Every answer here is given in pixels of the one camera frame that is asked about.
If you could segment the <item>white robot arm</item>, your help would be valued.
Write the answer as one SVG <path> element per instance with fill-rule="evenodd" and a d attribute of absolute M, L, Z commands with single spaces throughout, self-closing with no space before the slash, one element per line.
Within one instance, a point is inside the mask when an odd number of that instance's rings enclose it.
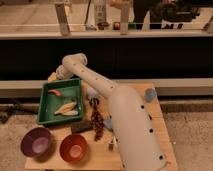
<path fill-rule="evenodd" d="M 108 99 L 108 110 L 125 171 L 168 171 L 165 154 L 140 94 L 86 67 L 83 53 L 67 55 L 48 77 L 50 82 L 73 75 Z"/>

